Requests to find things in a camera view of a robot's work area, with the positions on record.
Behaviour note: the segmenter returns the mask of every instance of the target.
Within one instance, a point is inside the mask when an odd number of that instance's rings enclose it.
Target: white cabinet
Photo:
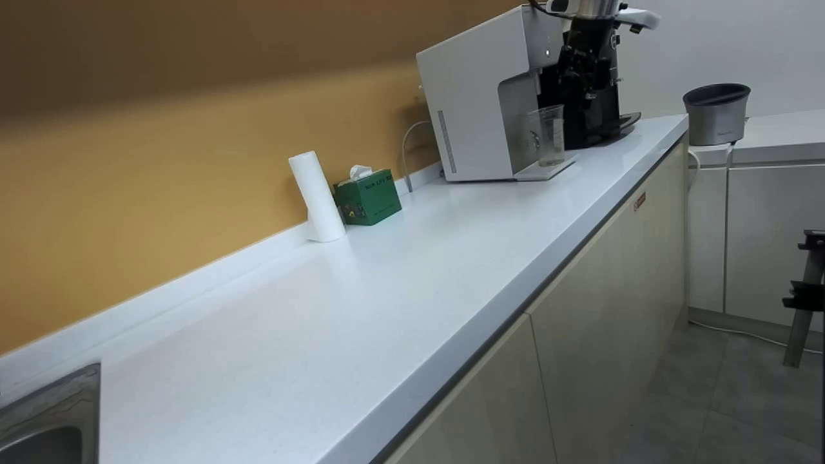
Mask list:
[[[691,170],[689,190],[689,307],[725,308],[726,168]]]
[[[726,313],[788,325],[790,280],[801,280],[805,228],[825,228],[825,161],[730,170]]]
[[[533,331],[517,318],[388,464],[555,464]]]
[[[606,464],[682,308],[682,150],[529,308],[560,464]]]
[[[607,462],[682,312],[682,290],[678,143],[388,462]]]

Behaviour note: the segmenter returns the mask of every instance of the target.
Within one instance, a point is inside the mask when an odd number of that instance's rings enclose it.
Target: wall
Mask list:
[[[825,108],[823,0],[631,0],[660,13],[656,31],[623,32],[620,108],[682,112],[680,96],[707,81],[752,86],[748,112]]]
[[[0,353],[299,223],[301,150],[397,168],[412,54],[508,5],[3,1]]]

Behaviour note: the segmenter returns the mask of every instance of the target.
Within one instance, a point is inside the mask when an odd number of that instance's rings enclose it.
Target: backsplash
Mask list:
[[[295,151],[317,150],[330,179],[352,161],[399,175],[399,137],[424,115],[412,54],[506,5],[89,1],[57,21],[60,5],[13,0],[0,353],[305,221]],[[433,159],[415,150],[410,168]]]

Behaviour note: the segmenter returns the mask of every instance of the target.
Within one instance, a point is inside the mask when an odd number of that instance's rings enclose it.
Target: metal bucket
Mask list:
[[[689,143],[731,143],[744,133],[744,105],[751,86],[718,81],[693,86],[682,96],[689,111]]]

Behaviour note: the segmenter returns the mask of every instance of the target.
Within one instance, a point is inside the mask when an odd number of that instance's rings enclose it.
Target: white wall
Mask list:
[[[654,31],[619,43],[620,111],[682,112],[707,81],[751,85],[748,112],[825,108],[825,0],[629,0]]]

